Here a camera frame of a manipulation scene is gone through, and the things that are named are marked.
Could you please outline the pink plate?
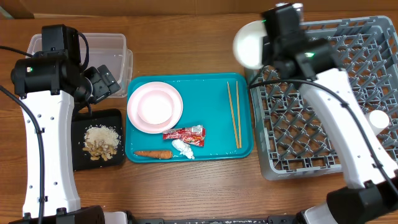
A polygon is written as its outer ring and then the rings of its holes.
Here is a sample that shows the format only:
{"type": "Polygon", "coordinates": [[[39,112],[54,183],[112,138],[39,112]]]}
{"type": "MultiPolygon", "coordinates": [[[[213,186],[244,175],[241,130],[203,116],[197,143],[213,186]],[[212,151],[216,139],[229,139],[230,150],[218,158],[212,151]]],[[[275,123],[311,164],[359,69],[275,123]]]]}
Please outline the pink plate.
{"type": "Polygon", "coordinates": [[[183,113],[183,100],[180,93],[172,85],[164,82],[149,82],[141,85],[133,91],[127,102],[127,116],[130,122],[138,130],[148,134],[159,134],[173,128],[180,120],[183,113]],[[168,93],[173,99],[174,112],[171,118],[162,124],[148,124],[143,121],[137,112],[138,102],[143,94],[152,91],[161,90],[168,93]]]}

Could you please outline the white bowl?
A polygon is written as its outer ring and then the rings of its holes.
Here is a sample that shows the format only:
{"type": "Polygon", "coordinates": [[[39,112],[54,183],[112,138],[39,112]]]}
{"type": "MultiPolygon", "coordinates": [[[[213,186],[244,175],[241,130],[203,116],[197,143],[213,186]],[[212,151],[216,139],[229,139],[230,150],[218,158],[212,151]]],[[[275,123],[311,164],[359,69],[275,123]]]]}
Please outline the white bowl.
{"type": "Polygon", "coordinates": [[[263,21],[253,21],[236,33],[233,40],[235,59],[244,68],[259,70],[262,63],[263,38],[267,36],[263,21]]]}

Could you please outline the white paper cup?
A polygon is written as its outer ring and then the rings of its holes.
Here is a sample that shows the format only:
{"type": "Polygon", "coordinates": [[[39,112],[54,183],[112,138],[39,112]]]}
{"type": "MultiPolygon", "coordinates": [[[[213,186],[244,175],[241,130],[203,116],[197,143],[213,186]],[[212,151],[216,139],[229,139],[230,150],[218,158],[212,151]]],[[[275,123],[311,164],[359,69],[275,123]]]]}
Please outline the white paper cup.
{"type": "Polygon", "coordinates": [[[375,135],[380,134],[388,127],[390,123],[388,115],[381,110],[369,112],[365,115],[365,117],[375,135]]]}

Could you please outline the pink bowl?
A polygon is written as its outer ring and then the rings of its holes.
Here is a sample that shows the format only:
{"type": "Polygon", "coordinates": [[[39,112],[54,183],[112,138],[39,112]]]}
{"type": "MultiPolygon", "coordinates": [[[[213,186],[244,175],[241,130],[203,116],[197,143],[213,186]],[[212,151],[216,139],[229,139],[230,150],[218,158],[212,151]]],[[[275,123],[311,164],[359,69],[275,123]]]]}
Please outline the pink bowl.
{"type": "Polygon", "coordinates": [[[149,91],[139,100],[137,112],[139,117],[148,124],[165,123],[173,115],[173,99],[164,91],[149,91]]]}

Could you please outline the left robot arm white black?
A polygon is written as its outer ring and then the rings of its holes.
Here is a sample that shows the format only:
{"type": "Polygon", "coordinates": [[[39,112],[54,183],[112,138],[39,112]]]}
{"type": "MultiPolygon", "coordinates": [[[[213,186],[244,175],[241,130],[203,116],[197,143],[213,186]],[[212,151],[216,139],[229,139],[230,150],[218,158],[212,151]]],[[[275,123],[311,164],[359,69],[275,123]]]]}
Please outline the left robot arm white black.
{"type": "Polygon", "coordinates": [[[16,62],[14,91],[27,139],[27,191],[22,223],[132,223],[128,211],[82,207],[72,163],[72,118],[120,87],[105,66],[80,53],[85,36],[63,24],[42,28],[42,49],[16,62]]]}

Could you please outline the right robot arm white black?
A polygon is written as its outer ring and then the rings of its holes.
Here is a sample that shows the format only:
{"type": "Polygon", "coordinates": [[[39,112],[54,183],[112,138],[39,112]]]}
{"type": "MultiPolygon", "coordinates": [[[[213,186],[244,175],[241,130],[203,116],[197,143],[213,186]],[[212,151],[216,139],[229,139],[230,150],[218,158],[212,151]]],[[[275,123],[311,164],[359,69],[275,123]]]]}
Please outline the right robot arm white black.
{"type": "Polygon", "coordinates": [[[341,163],[345,187],[301,212],[295,223],[366,223],[397,210],[397,163],[376,137],[326,39],[312,40],[293,4],[262,13],[246,24],[255,68],[270,65],[280,82],[292,83],[325,128],[341,163]]]}

